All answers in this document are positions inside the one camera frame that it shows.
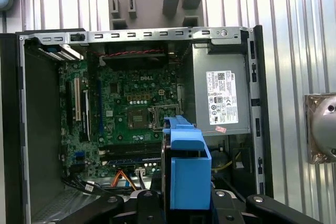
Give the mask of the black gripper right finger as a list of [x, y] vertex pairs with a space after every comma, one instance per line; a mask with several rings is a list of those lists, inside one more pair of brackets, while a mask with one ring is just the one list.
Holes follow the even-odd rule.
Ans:
[[244, 202], [233, 192], [213, 190], [212, 223], [320, 223], [265, 195], [250, 195]]

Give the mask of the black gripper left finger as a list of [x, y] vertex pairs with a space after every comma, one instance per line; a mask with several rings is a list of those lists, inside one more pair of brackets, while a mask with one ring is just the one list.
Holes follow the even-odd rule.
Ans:
[[150, 190], [136, 192], [128, 201], [120, 196], [102, 196], [65, 217], [63, 223], [168, 223], [166, 199], [169, 180], [166, 172], [159, 172]]

